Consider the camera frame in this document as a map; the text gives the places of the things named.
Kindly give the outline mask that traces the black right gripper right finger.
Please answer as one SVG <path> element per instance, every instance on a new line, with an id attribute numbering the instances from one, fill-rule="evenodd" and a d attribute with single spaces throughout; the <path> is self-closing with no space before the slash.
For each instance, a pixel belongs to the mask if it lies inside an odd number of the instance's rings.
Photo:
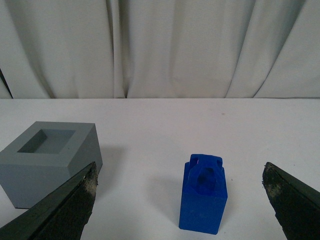
<path id="1" fill-rule="evenodd" d="M 288 240 L 320 238 L 320 192 L 267 162 L 262 184 Z"/>

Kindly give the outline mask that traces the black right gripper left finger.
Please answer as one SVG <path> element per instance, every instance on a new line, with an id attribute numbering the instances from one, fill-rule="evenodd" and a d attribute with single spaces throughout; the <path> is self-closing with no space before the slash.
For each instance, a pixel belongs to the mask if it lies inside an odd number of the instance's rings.
<path id="1" fill-rule="evenodd" d="M 98 172 L 90 163 L 29 210 L 1 227 L 2 240 L 79 240 L 96 200 Z"/>

